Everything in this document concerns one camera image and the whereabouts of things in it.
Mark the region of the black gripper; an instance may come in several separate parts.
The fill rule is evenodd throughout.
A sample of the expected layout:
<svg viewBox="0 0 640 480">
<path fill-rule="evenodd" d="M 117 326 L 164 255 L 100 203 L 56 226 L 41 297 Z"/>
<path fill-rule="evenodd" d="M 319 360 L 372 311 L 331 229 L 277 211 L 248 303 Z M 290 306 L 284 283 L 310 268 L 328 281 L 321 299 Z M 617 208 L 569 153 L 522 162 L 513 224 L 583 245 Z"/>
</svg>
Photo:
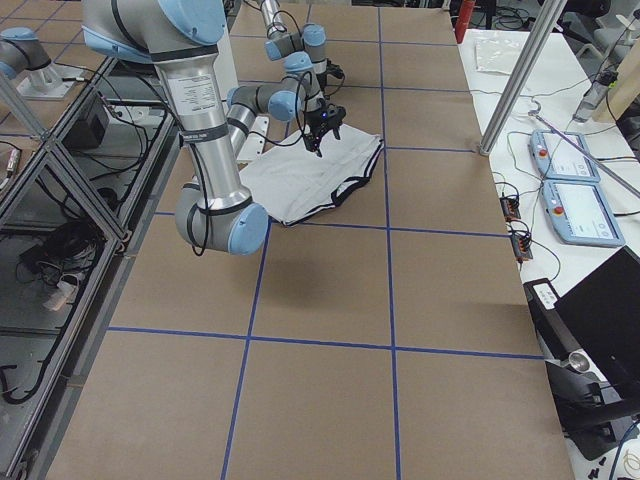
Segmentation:
<svg viewBox="0 0 640 480">
<path fill-rule="evenodd" d="M 329 77 L 343 81 L 345 74 L 338 64 L 333 63 L 327 58 L 323 70 L 319 73 L 319 84 L 326 85 Z"/>
<path fill-rule="evenodd" d="M 320 149 L 322 138 L 332 132 L 336 140 L 340 140 L 340 127 L 346 116 L 346 109 L 332 103 L 323 104 L 320 108 L 306 112 L 304 117 L 308 132 L 304 134 L 305 148 L 314 153 L 317 157 L 322 157 Z"/>
</svg>

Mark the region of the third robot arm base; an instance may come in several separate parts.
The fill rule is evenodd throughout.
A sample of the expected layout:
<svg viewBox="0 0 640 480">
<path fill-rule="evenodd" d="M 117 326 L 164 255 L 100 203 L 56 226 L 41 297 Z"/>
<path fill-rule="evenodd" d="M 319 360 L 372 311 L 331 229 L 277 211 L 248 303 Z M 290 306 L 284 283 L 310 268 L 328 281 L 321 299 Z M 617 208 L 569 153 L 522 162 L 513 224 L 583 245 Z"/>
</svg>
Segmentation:
<svg viewBox="0 0 640 480">
<path fill-rule="evenodd" d="M 55 63 L 32 29 L 11 27 L 1 32 L 1 72 L 9 80 L 26 75 L 17 85 L 25 99 L 61 100 L 85 70 Z"/>
</svg>

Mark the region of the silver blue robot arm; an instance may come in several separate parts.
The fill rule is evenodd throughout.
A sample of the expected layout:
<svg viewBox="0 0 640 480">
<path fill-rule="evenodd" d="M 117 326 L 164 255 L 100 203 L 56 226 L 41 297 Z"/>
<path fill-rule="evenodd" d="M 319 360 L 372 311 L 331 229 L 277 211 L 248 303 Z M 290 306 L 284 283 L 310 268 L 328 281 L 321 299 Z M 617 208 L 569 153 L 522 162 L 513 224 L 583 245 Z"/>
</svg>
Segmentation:
<svg viewBox="0 0 640 480">
<path fill-rule="evenodd" d="M 214 64 L 227 30 L 220 1 L 86 1 L 83 33 L 92 50 L 119 60 L 154 66 L 195 178 L 184 185 L 175 219 L 195 253 L 205 250 L 251 255 L 269 224 L 239 176 L 237 155 L 260 114 L 302 120 L 307 151 L 319 153 L 323 137 L 337 134 L 346 110 L 329 101 L 326 78 L 342 77 L 326 57 L 326 34 L 315 23 L 291 32 L 276 1 L 259 4 L 272 60 L 284 63 L 277 84 L 241 86 L 220 94 Z"/>
<path fill-rule="evenodd" d="M 257 1 L 266 29 L 265 50 L 271 61 L 284 60 L 287 56 L 306 52 L 311 60 L 320 87 L 324 90 L 328 77 L 344 82 L 342 68 L 326 54 L 326 32 L 322 25 L 307 23 L 300 26 L 295 17 L 285 11 L 278 1 Z"/>
</svg>

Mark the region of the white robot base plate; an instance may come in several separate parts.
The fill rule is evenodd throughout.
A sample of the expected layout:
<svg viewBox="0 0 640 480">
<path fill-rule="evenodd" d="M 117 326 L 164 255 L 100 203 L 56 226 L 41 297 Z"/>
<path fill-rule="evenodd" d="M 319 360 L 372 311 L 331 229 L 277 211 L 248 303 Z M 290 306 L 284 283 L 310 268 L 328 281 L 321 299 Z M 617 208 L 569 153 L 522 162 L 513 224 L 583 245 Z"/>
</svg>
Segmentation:
<svg viewBox="0 0 640 480">
<path fill-rule="evenodd" d="M 250 134 L 236 157 L 239 164 L 251 163 L 263 154 L 269 123 L 270 119 L 265 115 L 260 115 L 254 120 Z"/>
</svg>

